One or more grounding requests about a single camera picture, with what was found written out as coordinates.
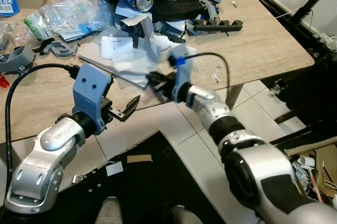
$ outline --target table leg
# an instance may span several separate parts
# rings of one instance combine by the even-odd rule
[[[12,147],[12,153],[13,153],[13,172],[14,172],[16,167],[21,163],[21,159],[13,147]],[[0,161],[6,164],[6,144],[5,143],[0,144]]]
[[[241,92],[242,87],[243,87],[243,84],[230,87],[227,98],[226,98],[226,103],[228,107],[230,108],[230,110],[233,109],[234,104]]]

